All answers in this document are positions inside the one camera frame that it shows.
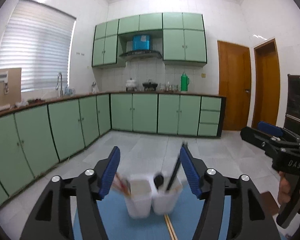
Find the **person right hand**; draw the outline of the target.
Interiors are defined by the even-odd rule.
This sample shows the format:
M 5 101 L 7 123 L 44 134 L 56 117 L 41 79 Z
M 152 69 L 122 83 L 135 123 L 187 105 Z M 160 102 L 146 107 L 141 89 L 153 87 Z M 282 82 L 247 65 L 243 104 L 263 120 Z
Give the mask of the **person right hand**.
M 291 192 L 291 185 L 286 179 L 285 172 L 280 171 L 280 183 L 279 183 L 279 192 L 278 192 L 278 202 L 280 205 L 287 204 L 290 201 L 290 192 Z

